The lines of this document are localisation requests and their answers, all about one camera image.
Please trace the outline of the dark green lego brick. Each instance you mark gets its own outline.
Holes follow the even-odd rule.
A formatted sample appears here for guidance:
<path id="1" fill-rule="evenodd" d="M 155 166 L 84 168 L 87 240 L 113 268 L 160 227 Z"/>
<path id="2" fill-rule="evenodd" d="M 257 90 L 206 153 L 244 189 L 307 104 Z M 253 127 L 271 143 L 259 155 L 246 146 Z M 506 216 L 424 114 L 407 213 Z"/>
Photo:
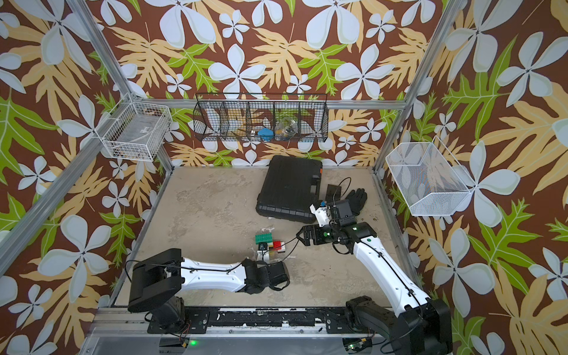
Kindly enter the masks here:
<path id="1" fill-rule="evenodd" d="M 271 243 L 273 243 L 272 233 L 268 232 L 268 233 L 262 233 L 262 234 L 255 235 L 254 241 L 257 245 L 261 244 L 261 243 L 271 244 Z"/>

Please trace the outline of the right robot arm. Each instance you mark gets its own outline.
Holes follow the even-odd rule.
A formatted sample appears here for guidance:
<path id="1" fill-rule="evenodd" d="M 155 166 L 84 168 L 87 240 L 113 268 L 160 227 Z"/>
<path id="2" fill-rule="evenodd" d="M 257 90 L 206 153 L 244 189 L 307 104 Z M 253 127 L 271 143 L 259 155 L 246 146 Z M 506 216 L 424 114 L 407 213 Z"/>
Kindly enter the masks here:
<path id="1" fill-rule="evenodd" d="M 390 256 L 374 229 L 357 222 L 348 201 L 310 208 L 316 223 L 303 226 L 297 239 L 305 246 L 343 245 L 370 272 L 390 308 L 362 296 L 346 303 L 346 317 L 355 331 L 383 337 L 387 354 L 449 354 L 452 316 L 441 300 L 430 298 Z"/>

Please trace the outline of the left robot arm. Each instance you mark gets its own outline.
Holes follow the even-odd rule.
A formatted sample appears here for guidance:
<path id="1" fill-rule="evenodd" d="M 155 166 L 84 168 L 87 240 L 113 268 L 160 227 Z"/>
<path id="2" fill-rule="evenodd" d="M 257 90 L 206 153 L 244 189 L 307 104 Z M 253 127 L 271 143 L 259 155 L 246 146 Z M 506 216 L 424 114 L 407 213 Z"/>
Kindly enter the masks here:
<path id="1" fill-rule="evenodd" d="M 284 262 L 266 263 L 249 258 L 235 264 L 203 263 L 170 248 L 134 263 L 130 277 L 128 310 L 150 312 L 176 298 L 180 291 L 219 289 L 260 294 L 282 291 L 290 284 Z"/>

